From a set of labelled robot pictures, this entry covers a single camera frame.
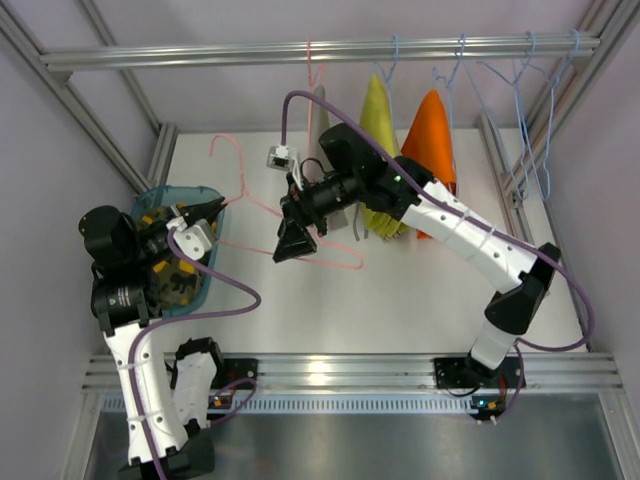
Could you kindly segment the camouflage trousers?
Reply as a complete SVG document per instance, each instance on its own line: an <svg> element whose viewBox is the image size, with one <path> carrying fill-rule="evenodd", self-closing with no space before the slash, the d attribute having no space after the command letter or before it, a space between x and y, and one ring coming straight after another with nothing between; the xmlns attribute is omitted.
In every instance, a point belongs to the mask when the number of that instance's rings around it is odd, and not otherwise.
<svg viewBox="0 0 640 480"><path fill-rule="evenodd" d="M136 229L140 233L169 219L171 214L168 206L135 206L132 211ZM210 278L173 254L154 265L151 275L159 288L160 307L166 316L192 314L206 299Z"/></svg>

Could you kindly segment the pink wire hanger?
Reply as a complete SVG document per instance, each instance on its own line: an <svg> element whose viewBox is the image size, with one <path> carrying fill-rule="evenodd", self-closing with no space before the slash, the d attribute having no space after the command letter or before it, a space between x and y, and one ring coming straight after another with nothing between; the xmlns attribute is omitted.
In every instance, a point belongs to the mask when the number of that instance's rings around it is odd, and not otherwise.
<svg viewBox="0 0 640 480"><path fill-rule="evenodd" d="M307 61L307 83L308 91L312 94L325 93L323 86L324 66L320 64L314 67L312 65L311 39L306 40L306 61ZM319 159L317 155L317 140L321 133L320 127L326 120L324 110L316 105L313 101L308 101L307 107L307 153L305 158ZM316 180L322 173L321 166L313 161L308 161L303 167L304 174L311 180Z"/></svg>
<svg viewBox="0 0 640 480"><path fill-rule="evenodd" d="M242 147L240 145L240 143L238 142L238 140L233 137L231 134L228 133L216 133L212 136L211 138L211 142L210 142L210 146L209 146L209 157L213 158L214 157L214 150L215 150L215 146L216 146L216 141L218 139L224 139L228 142L230 142L237 153L237 159L238 159L238 166L239 166L239 194L231 199L227 199L223 202L224 205L230 205L233 203L236 203L238 201L241 201L243 199L248 200L249 202L253 203L254 205L257 205L259 208L261 208L262 210L265 210L267 212L269 212L270 214L276 216L277 218L281 219L282 218L282 214L277 212L274 208L272 208L271 206L268 206L267 204L264 204L263 202L261 202L259 199L255 198L248 186L247 186L247 182L246 182L246 173L245 173L245 163L244 163L244 156L243 156L243 150ZM347 247L346 245L340 244L340 243L336 243L336 242L332 242L332 241L325 241L323 240L318 233L311 231L311 238L313 240L316 240L318 242L319 245L323 246L323 247L328 247L328 248L334 248L334 249L338 249L342 252L345 252L349 255L353 255L357 260L358 260L358 264L347 264L347 263L340 263L340 262L332 262L332 261L325 261L325 260L318 260L318 259L314 259L314 258L310 258L309 256L305 256L302 258L299 258L299 261L303 261L303 262L307 262L307 263L312 263L312 264L316 264L316 265L321 265L321 266L325 266L328 268L334 268L334 269L342 269L342 270L361 270L364 265L365 265L365 261L364 261L364 257L363 255L357 251L354 250L350 247Z"/></svg>

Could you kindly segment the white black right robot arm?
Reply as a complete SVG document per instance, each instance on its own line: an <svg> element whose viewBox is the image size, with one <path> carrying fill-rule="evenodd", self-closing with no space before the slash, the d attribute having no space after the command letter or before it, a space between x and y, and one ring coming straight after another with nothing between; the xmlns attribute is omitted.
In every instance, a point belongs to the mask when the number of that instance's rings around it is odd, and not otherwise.
<svg viewBox="0 0 640 480"><path fill-rule="evenodd" d="M438 385L488 385L500 375L516 340L528 331L551 285L560 249L551 243L539 248L513 244L416 161L396 157L402 169L396 172L360 129L340 123L320 136L319 145L333 170L314 183L287 174L273 261L314 254L317 245L309 229L326 234L328 216L356 202L439 240L482 273L496 291L469 353L440 374Z"/></svg>

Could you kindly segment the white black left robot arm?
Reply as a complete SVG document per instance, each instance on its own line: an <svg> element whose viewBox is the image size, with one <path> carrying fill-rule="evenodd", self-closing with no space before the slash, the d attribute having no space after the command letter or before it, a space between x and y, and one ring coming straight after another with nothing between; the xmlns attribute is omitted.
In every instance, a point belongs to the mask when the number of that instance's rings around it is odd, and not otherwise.
<svg viewBox="0 0 640 480"><path fill-rule="evenodd" d="M127 414L121 479L193 479L215 468L207 410L224 360L210 337L168 338L161 332L154 268L171 255L170 228L176 228L175 243L188 260L202 261L215 244L211 226L223 209L222 198L173 205L139 230L128 214L105 205L79 222L93 259L91 311L116 364Z"/></svg>

